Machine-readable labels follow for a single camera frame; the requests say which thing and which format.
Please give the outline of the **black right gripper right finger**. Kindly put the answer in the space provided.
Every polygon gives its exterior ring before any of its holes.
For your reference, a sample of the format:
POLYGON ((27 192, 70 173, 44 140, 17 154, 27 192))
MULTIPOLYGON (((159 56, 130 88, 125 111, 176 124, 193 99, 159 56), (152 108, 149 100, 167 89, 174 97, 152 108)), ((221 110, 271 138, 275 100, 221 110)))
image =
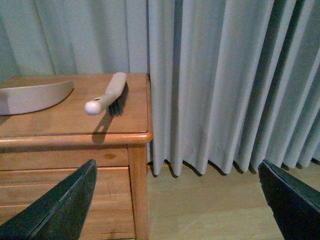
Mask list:
POLYGON ((285 240, 320 238, 320 192, 263 160, 259 180, 267 204, 285 240))

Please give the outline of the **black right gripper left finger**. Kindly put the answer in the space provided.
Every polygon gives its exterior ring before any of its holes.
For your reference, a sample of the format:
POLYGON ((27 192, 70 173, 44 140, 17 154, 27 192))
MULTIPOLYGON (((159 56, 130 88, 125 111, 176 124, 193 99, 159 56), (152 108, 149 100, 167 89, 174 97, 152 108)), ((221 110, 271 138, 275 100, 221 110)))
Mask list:
POLYGON ((78 240, 94 195, 91 159, 0 226, 2 240, 78 240))

